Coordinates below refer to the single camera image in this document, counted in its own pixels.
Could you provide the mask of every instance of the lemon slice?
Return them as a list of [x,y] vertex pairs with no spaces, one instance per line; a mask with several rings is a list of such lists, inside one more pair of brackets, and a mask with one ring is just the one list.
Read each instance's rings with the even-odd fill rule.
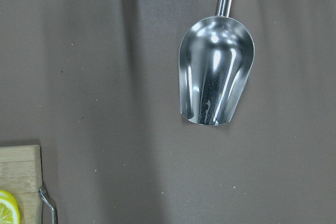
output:
[[14,203],[17,206],[16,199],[9,192],[4,191],[4,190],[0,190],[0,197],[8,199],[9,201],[11,201],[12,203]]
[[16,201],[12,201],[8,197],[0,197],[0,224],[19,223],[20,213]]

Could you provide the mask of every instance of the bamboo cutting board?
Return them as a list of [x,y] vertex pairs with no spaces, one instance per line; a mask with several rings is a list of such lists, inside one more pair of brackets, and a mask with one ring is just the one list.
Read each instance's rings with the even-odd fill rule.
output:
[[41,224],[42,186],[39,145],[0,147],[0,189],[10,192],[17,200],[20,224]]

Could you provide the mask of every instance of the gray surface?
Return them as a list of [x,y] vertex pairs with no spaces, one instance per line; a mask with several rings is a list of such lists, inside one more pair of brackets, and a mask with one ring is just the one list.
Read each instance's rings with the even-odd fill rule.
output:
[[206,127],[178,48],[215,6],[0,0],[0,145],[41,144],[59,223],[336,223],[336,0],[233,0],[255,62]]

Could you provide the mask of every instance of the metal scoop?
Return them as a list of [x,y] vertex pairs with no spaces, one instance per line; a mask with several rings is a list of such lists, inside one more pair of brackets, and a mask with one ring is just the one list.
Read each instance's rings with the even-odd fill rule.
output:
[[181,43],[181,113],[193,123],[230,122],[252,66],[254,43],[228,17],[231,1],[218,0],[216,16],[193,25]]

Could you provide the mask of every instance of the wire handle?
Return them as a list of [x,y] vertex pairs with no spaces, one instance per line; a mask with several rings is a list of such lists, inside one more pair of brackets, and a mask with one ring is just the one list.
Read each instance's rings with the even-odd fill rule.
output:
[[51,210],[51,217],[52,217],[52,224],[58,224],[57,221],[57,209],[55,206],[55,203],[49,198],[49,195],[47,193],[47,189],[45,186],[40,187],[38,190],[38,196],[47,204],[47,206]]

